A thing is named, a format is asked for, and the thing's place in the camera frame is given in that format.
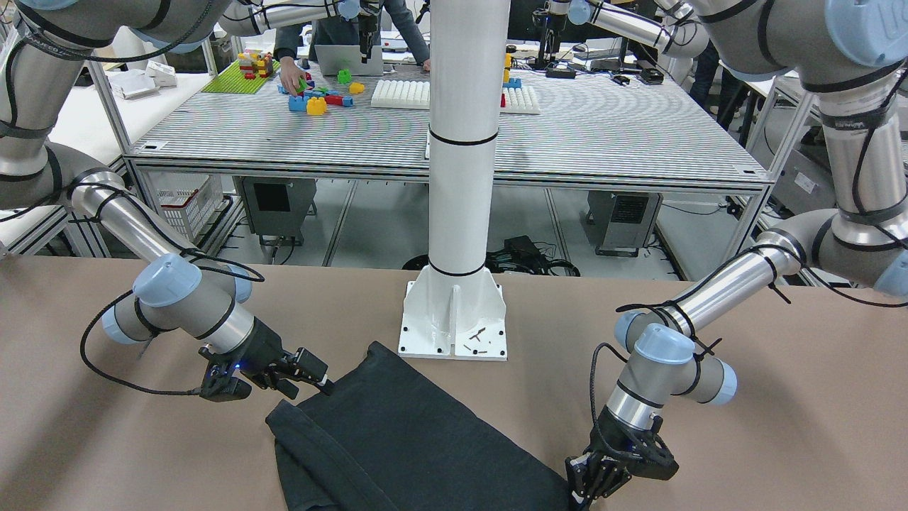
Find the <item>human hand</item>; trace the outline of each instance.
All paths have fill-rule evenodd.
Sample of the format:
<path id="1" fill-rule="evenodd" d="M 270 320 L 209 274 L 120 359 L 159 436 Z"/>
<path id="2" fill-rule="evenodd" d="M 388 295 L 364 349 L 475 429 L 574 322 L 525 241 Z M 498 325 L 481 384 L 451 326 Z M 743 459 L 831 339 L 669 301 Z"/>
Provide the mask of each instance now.
<path id="1" fill-rule="evenodd" d="M 291 95 L 299 95 L 296 89 L 300 88 L 300 82 L 305 81 L 305 73 L 296 65 L 293 57 L 285 56 L 281 58 L 281 85 Z"/>

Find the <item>white plastic basket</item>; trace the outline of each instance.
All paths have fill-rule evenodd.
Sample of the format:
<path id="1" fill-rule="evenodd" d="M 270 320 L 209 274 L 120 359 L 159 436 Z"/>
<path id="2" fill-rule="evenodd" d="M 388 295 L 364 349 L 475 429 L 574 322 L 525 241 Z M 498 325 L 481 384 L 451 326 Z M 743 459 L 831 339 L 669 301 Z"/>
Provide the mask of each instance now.
<path id="1" fill-rule="evenodd" d="M 164 219 L 194 240 L 223 200 L 221 178 L 206 174 L 160 174 L 154 179 Z"/>

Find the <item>green baseplate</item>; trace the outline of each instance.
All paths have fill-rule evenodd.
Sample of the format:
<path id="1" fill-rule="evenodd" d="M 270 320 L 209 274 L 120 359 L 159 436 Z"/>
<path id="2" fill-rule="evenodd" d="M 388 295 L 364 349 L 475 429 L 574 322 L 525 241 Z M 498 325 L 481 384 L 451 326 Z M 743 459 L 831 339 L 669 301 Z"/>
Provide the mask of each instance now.
<path id="1" fill-rule="evenodd" d="M 271 79 L 277 75 L 279 69 L 281 69 L 281 64 L 275 62 L 274 73 L 268 78 L 255 77 L 252 80 L 247 80 L 245 76 L 240 73 L 240 62 L 234 61 L 227 69 L 224 69 L 219 75 L 215 76 L 214 79 L 202 89 L 202 92 L 215 94 L 255 94 L 259 92 L 259 89 L 261 89 L 263 85 L 270 82 Z"/>

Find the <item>sleeve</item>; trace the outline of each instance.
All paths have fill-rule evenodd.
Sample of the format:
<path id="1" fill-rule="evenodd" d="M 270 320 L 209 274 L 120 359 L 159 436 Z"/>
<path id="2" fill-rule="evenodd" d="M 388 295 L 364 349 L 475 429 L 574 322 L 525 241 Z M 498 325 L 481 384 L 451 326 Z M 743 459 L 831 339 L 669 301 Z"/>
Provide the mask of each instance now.
<path id="1" fill-rule="evenodd" d="M 400 31 L 404 42 L 407 43 L 407 47 L 413 53 L 413 58 L 416 59 L 417 64 L 422 64 L 429 60 L 429 46 L 426 45 L 426 41 L 422 38 L 422 33 L 413 19 L 413 13 L 407 7 L 407 2 L 405 0 L 386 0 L 384 7 L 391 16 L 391 22 Z"/>
<path id="2" fill-rule="evenodd" d="M 300 45 L 300 32 L 303 24 L 282 26 L 274 35 L 274 58 L 281 60 L 285 56 L 296 59 L 296 49 Z"/>

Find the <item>laptop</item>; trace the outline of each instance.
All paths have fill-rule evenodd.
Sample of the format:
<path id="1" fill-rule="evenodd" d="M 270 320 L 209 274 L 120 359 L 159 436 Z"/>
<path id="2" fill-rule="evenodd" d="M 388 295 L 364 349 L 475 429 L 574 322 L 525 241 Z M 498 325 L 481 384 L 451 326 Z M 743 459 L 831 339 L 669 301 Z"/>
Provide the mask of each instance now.
<path id="1" fill-rule="evenodd" d="M 358 45 L 315 45 L 319 69 L 323 76 L 337 76 L 341 69 L 349 69 L 353 76 L 382 76 L 384 63 L 381 46 L 373 46 L 369 62 L 362 63 Z"/>

